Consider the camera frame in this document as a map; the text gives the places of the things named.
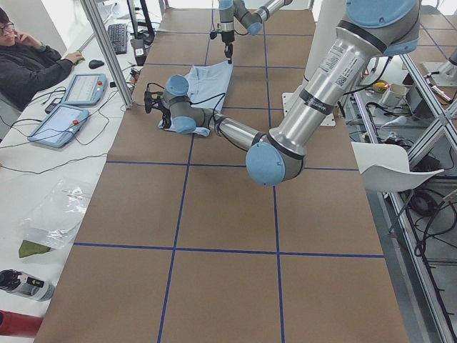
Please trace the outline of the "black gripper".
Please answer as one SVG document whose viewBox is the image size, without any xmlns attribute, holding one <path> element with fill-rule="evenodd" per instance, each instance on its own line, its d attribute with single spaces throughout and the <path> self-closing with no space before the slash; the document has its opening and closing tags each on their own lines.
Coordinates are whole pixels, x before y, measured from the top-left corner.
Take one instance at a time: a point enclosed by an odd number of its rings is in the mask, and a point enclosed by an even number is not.
<svg viewBox="0 0 457 343">
<path fill-rule="evenodd" d="M 224 53 L 229 64 L 232 64 L 233 42 L 235 40 L 234 30 L 221 32 L 222 42 L 225 44 Z"/>
<path fill-rule="evenodd" d="M 171 127 L 171 112 L 162 102 L 161 91 L 145 91 L 144 92 L 144 108 L 147 114 L 150 114 L 153 109 L 159 110 L 162 113 L 161 129 L 169 129 Z"/>
</svg>

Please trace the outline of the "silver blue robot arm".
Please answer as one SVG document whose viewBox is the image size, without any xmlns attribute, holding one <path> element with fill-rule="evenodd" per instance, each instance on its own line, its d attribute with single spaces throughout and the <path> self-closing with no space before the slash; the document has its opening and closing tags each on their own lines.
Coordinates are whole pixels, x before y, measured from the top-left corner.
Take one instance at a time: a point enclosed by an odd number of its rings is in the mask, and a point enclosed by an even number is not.
<svg viewBox="0 0 457 343">
<path fill-rule="evenodd" d="M 250 12 L 246 8 L 245 1 L 219 1 L 219 25 L 211 30 L 210 39 L 221 36 L 224 43 L 224 55 L 227 62 L 232 64 L 233 42 L 236 33 L 234 20 L 236 19 L 247 30 L 247 34 L 255 36 L 273 14 L 292 2 L 292 0 L 267 1 L 254 12 Z"/>
<path fill-rule="evenodd" d="M 217 112 L 207 100 L 188 96 L 184 76 L 171 76 L 162 91 L 146 91 L 146 112 L 162 113 L 162 127 L 190 134 L 211 129 L 246 152 L 246 168 L 258 184 L 274 186 L 297 177 L 306 143 L 375 56 L 413 51 L 418 42 L 419 1 L 347 1 L 336 38 L 310 80 L 293 93 L 281 123 L 263 133 Z"/>
</svg>

